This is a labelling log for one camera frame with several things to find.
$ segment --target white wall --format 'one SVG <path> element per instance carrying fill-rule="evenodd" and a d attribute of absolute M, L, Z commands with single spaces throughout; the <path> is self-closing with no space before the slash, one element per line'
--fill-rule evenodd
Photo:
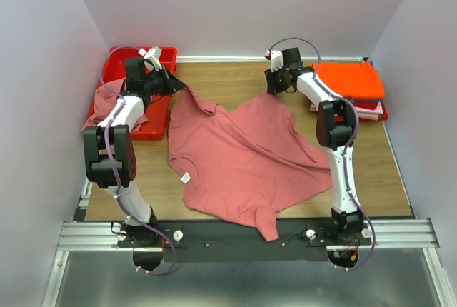
<path fill-rule="evenodd" d="M 106 46 L 82 0 L 0 0 L 0 305 L 40 306 Z"/>
<path fill-rule="evenodd" d="M 401 0 L 84 0 L 109 45 L 176 46 L 185 56 L 263 56 L 286 36 L 324 56 L 369 56 Z M 304 56 L 314 56 L 304 47 Z"/>
<path fill-rule="evenodd" d="M 457 291 L 456 0 L 403 0 L 372 58 L 412 206 L 432 218 Z"/>

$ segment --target orange cloth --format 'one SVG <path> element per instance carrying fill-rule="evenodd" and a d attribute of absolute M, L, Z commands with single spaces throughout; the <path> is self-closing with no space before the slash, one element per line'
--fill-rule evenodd
<path fill-rule="evenodd" d="M 321 63 L 318 75 L 335 93 L 353 99 L 383 99 L 384 87 L 376 69 L 362 64 Z"/>

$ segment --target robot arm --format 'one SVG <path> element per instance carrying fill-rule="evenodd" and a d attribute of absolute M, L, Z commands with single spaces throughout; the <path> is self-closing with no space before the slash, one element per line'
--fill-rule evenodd
<path fill-rule="evenodd" d="M 86 174 L 120 203 L 130 214 L 125 223 L 137 226 L 142 223 L 156 227 L 154 212 L 140 194 L 135 182 L 136 158 L 130 130 L 151 104 L 151 96 L 166 96 L 186 87 L 160 64 L 161 50 L 154 47 L 148 51 L 140 49 L 142 57 L 126 59 L 126 80 L 113 111 L 98 126 L 83 131 Z M 114 147 L 114 160 L 121 178 L 118 191 L 111 162 L 104 150 L 104 129 L 109 125 L 109 143 Z"/>
<path fill-rule="evenodd" d="M 325 85 L 311 67 L 303 67 L 298 48 L 272 51 L 267 59 L 271 60 L 265 71 L 268 93 L 298 90 L 318 106 L 316 136 L 328 155 L 333 184 L 331 233 L 335 239 L 353 236 L 363 229 L 363 214 L 354 182 L 353 144 L 348 145 L 356 125 L 349 101 Z"/>

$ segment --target clothing label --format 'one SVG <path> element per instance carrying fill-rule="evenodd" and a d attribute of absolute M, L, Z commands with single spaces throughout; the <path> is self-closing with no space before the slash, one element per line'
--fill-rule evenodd
<path fill-rule="evenodd" d="M 189 182 L 190 180 L 191 180 L 191 176 L 189 175 L 189 173 L 185 173 L 183 175 L 183 177 L 181 177 L 181 182 L 184 184 Z"/>

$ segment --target cable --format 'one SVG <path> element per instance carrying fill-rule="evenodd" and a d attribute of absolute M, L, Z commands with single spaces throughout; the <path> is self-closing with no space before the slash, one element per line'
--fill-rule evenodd
<path fill-rule="evenodd" d="M 127 208 L 122 203 L 121 197 L 119 195 L 119 191 L 121 190 L 121 177 L 119 176 L 119 172 L 117 171 L 116 162 L 114 160 L 113 153 L 111 152 L 111 147 L 109 145 L 109 128 L 112 125 L 114 119 L 119 115 L 119 113 L 121 112 L 122 108 L 125 106 L 125 101 L 124 101 L 124 97 L 119 92 L 115 91 L 114 89 L 109 87 L 107 84 L 105 84 L 105 82 L 103 81 L 103 68 L 105 67 L 105 64 L 108 61 L 109 57 L 114 52 L 118 51 L 119 49 L 136 49 L 136 50 L 139 50 L 139 48 L 136 48 L 134 46 L 121 46 L 119 48 L 115 48 L 113 51 L 110 51 L 110 53 L 108 54 L 108 56 L 105 59 L 104 65 L 101 67 L 101 70 L 100 70 L 100 82 L 101 82 L 101 84 L 106 89 L 108 89 L 112 93 L 116 94 L 121 99 L 121 105 L 113 113 L 113 117 L 108 121 L 107 125 L 105 126 L 105 131 L 104 131 L 104 140 L 105 140 L 106 152 L 108 154 L 108 158 L 109 158 L 109 161 L 111 163 L 111 168 L 113 169 L 113 174 L 114 174 L 114 177 L 116 178 L 116 182 L 117 182 L 116 195 L 114 196 L 114 198 L 116 199 L 120 209 L 127 216 L 126 219 L 130 219 L 131 218 L 133 221 L 135 221 L 138 224 L 142 225 L 144 228 L 147 228 L 151 232 L 154 232 L 157 236 L 162 237 L 163 240 L 168 241 L 168 243 L 170 244 L 171 251 L 173 252 L 173 262 L 171 262 L 171 265 L 169 266 L 168 269 L 166 269 L 164 271 L 155 272 L 155 271 L 144 270 L 140 266 L 136 267 L 136 271 L 141 271 L 141 272 L 145 273 L 146 275 L 161 276 L 161 275 L 166 275 L 167 273 L 170 273 L 171 270 L 173 269 L 173 267 L 175 266 L 175 264 L 177 262 L 177 257 L 178 257 L 177 254 L 176 254 L 176 249 L 175 249 L 173 243 L 170 241 L 170 239 L 165 234 L 163 234 L 159 230 L 155 229 L 154 227 L 151 227 L 147 223 L 144 223 L 143 221 L 139 220 L 136 216 L 132 215 L 131 212 L 128 211 Z"/>
<path fill-rule="evenodd" d="M 317 67 L 316 67 L 316 70 L 314 70 L 314 72 L 313 72 L 313 81 L 316 82 L 316 84 L 323 91 L 325 91 L 330 97 L 338 99 L 338 100 L 341 100 L 342 102 L 345 102 L 346 104 L 348 104 L 351 107 L 352 111 L 354 112 L 354 116 L 356 117 L 356 125 L 354 126 L 354 131 L 352 133 L 352 136 L 350 137 L 350 139 L 348 140 L 348 142 L 346 143 L 346 145 L 344 146 L 344 149 L 343 149 L 344 181 L 346 183 L 346 191 L 347 191 L 348 195 L 351 197 L 351 200 L 354 203 L 354 205 L 356 205 L 356 207 L 359 209 L 359 211 L 365 217 L 366 221 L 368 222 L 368 224 L 369 224 L 369 226 L 371 228 L 371 234 L 373 235 L 373 240 L 371 242 L 370 252 L 368 252 L 368 255 L 366 255 L 366 257 L 363 259 L 363 261 L 360 262 L 357 266 L 354 266 L 353 268 L 345 268 L 346 270 L 356 270 L 358 268 L 361 268 L 363 265 L 365 265 L 366 262 L 368 262 L 370 260 L 370 258 L 373 255 L 374 248 L 376 247 L 376 232 L 374 231 L 373 223 L 371 222 L 370 217 L 364 211 L 362 206 L 356 201 L 355 196 L 352 194 L 351 185 L 349 183 L 348 159 L 347 159 L 346 155 L 347 155 L 347 150 L 348 150 L 349 146 L 351 146 L 351 144 L 353 143 L 354 139 L 357 137 L 360 121 L 358 120 L 358 114 L 357 114 L 356 107 L 348 99 L 346 99 L 346 98 L 344 98 L 342 96 L 333 94 L 318 79 L 316 79 L 316 75 L 318 73 L 318 70 L 321 67 L 321 54 L 319 53 L 319 50 L 310 41 L 307 41 L 306 39 L 299 38 L 299 37 L 288 37 L 288 38 L 282 39 L 280 41 L 277 41 L 275 44 L 270 46 L 270 48 L 268 48 L 268 52 L 271 53 L 271 50 L 273 49 L 273 47 L 275 47 L 276 45 L 282 43 L 283 41 L 288 41 L 288 40 L 293 40 L 293 39 L 297 40 L 297 41 L 304 41 L 305 43 L 309 44 L 314 49 L 314 51 L 316 52 L 316 55 L 317 55 Z"/>

